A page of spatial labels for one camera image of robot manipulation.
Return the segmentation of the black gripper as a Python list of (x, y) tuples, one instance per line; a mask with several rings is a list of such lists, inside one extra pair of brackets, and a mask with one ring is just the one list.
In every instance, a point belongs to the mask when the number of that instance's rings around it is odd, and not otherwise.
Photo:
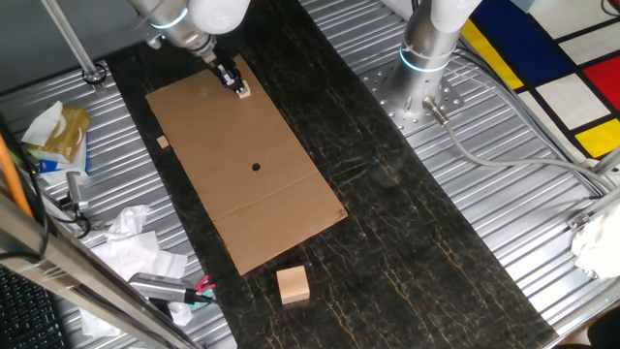
[(240, 94), (243, 92), (244, 81), (236, 67), (228, 68), (219, 58), (207, 63), (209, 70), (231, 91)]

